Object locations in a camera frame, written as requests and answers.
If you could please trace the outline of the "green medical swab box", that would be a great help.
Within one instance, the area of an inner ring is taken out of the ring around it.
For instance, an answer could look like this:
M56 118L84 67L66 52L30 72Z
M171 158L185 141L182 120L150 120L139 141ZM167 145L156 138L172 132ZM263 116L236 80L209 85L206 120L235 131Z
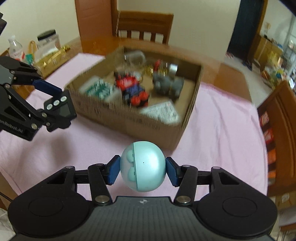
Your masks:
M122 99L122 93L119 88L95 75L80 86L79 92L105 102L118 102Z

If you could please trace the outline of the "plastic water bottle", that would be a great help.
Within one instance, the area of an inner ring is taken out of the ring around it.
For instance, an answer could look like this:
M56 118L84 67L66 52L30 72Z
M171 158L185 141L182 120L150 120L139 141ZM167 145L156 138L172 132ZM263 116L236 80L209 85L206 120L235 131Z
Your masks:
M9 38L9 56L13 59L16 59L18 61L24 61L25 59L25 53L23 50L23 46L20 42L16 40L15 35L11 36Z

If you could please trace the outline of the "gold tissue box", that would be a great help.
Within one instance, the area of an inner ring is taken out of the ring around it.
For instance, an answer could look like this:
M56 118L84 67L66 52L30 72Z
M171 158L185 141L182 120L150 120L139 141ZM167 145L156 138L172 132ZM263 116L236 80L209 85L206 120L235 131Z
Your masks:
M70 50L69 45L63 45L60 50L41 56L34 41L31 41L28 47L29 54L32 54L33 57L33 66L44 78L51 75L70 59L67 55Z

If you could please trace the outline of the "pink tablecloth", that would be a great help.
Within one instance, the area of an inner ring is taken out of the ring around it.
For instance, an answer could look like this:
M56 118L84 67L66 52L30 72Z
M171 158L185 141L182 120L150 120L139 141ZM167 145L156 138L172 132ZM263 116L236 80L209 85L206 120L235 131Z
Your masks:
M1 132L1 173L16 194L21 194L65 166L82 170L107 163L133 141L82 116L65 130L40 128L32 141ZM164 154L179 165L200 170L219 166L267 193L267 151L257 109L210 84L200 85L177 148Z

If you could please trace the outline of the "teal earbud case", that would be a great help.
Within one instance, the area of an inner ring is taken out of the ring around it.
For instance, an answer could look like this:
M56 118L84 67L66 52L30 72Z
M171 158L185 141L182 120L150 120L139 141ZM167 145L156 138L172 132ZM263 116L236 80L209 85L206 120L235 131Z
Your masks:
M138 141L123 151L120 173L125 184L137 192L159 188L166 176L166 158L154 143Z

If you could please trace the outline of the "pink card box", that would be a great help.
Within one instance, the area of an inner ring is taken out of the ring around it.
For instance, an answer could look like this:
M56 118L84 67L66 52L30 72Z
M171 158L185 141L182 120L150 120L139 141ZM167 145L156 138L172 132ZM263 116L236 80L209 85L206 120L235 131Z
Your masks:
M153 120L160 121L166 125L174 125L181 121L171 100L143 108L140 111L140 114L148 116Z

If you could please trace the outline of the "black device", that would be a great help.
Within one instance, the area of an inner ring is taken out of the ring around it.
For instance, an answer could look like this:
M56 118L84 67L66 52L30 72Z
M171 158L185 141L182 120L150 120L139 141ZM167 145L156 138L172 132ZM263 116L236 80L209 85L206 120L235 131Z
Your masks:
M71 121L77 117L69 90L64 90L59 95L44 102L45 126L48 132L66 129Z

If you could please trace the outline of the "capsule bottle with silver cap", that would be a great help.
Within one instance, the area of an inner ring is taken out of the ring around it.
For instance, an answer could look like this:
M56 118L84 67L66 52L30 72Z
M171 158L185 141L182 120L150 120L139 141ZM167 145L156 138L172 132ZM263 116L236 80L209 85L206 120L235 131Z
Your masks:
M144 72L147 75L153 75L158 73L163 76L175 77L177 74L178 65L170 62L163 61L161 59L149 59L144 66Z

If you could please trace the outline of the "cardboard box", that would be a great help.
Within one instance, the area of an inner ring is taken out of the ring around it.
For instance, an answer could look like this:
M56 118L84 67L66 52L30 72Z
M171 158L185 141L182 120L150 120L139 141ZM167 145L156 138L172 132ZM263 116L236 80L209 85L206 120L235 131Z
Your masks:
M174 150L187 127L203 66L158 51L119 47L66 85L78 114Z

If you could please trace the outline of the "clear jar with black lid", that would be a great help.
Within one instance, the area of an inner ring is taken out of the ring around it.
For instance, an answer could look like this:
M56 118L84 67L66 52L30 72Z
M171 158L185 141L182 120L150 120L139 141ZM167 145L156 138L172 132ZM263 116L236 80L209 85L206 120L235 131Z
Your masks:
M39 34L37 41L37 48L41 56L46 56L61 49L60 38L55 29Z

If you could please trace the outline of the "clear glass dome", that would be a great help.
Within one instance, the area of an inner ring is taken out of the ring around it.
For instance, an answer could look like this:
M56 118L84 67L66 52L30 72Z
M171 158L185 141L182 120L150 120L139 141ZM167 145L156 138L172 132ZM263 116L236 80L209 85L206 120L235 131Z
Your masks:
M142 71L146 63L145 54L140 50L126 52L124 59L124 69L127 72Z

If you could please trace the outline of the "red toy train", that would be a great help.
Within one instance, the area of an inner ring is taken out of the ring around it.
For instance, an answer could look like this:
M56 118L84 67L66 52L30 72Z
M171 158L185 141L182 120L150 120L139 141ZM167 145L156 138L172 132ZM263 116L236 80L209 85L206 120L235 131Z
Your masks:
M115 86L121 91L125 91L130 87L139 85L140 81L131 72L114 72Z

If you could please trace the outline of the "blue black toy train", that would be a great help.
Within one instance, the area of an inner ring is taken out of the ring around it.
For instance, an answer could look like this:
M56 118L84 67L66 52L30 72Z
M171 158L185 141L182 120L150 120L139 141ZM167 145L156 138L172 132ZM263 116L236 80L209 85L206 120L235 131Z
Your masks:
M149 103L149 93L140 85L135 85L122 92L122 100L135 108L145 107Z

